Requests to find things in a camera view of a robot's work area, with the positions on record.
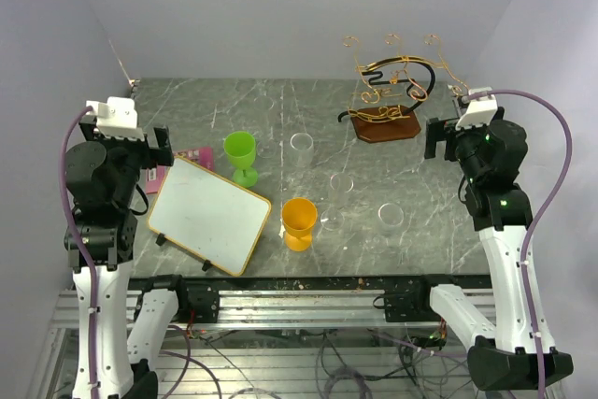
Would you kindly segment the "orange plastic wine glass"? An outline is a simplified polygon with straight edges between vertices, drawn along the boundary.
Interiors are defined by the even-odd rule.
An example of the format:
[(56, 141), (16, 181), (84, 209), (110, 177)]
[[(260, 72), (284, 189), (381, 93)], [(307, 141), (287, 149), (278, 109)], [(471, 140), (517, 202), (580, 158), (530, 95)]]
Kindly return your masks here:
[(283, 206), (281, 218), (287, 247), (295, 252), (308, 249), (312, 242), (313, 228), (318, 220), (316, 206), (306, 198), (293, 198)]

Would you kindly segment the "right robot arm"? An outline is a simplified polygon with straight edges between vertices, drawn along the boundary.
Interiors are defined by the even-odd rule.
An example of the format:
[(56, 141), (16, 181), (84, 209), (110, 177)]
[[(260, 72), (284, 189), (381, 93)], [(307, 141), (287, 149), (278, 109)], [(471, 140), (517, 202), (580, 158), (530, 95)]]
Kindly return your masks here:
[(482, 391), (543, 391), (573, 373), (572, 357), (557, 350), (542, 317), (531, 232), (535, 214), (517, 184), (527, 154), (525, 130), (493, 118), (463, 128), (456, 120), (426, 123), (424, 156), (446, 145), (445, 158), (459, 164), (464, 203), (490, 268), (495, 319), (487, 319), (455, 284), (438, 284), (413, 295), (423, 320), (439, 315), (467, 350), (467, 364)]

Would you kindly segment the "green plastic wine glass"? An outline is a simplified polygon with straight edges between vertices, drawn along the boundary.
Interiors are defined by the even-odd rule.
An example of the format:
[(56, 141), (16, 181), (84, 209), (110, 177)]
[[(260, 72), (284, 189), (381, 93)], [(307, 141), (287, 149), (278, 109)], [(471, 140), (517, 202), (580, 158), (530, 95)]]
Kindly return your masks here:
[(235, 131), (225, 138), (223, 148), (235, 168), (233, 182), (247, 189), (254, 186), (258, 180), (258, 173), (253, 167), (256, 159), (254, 136), (245, 131)]

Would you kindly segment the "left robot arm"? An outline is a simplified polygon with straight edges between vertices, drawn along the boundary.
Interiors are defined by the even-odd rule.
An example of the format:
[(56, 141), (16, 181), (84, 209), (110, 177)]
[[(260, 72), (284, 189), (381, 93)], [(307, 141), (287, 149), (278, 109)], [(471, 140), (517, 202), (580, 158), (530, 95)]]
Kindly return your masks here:
[(174, 156), (167, 127), (145, 137), (106, 137), (82, 123), (84, 142), (65, 148), (62, 198), (68, 221), (64, 246), (78, 295), (78, 371), (75, 398), (156, 398), (154, 365), (171, 321), (190, 312), (180, 275), (150, 278), (127, 320), (137, 219), (131, 208), (140, 175)]

